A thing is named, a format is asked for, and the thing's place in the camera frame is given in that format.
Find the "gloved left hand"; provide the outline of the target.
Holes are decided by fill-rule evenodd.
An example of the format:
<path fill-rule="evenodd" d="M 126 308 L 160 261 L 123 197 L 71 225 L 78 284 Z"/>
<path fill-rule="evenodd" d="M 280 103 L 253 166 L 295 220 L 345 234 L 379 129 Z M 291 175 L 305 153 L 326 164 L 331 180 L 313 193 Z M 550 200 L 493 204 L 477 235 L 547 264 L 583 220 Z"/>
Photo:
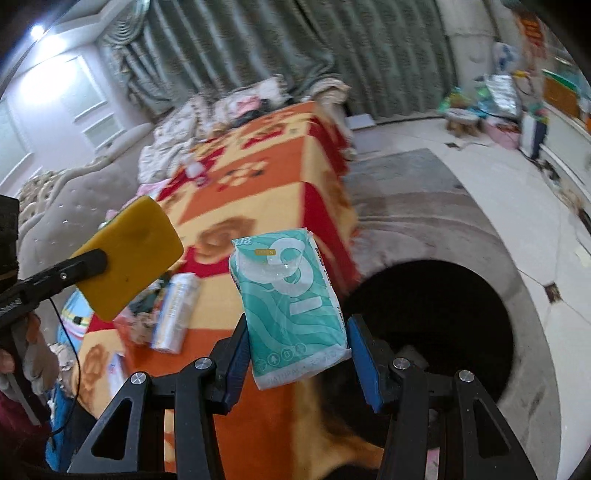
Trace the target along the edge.
<path fill-rule="evenodd" d="M 52 389 L 59 376 L 59 362 L 43 337 L 39 317 L 34 312 L 29 313 L 12 327 L 11 333 L 21 366 L 16 367 L 13 356 L 1 349 L 1 392 L 10 400 L 18 400 L 8 379 L 15 370 L 24 374 L 36 395 Z"/>

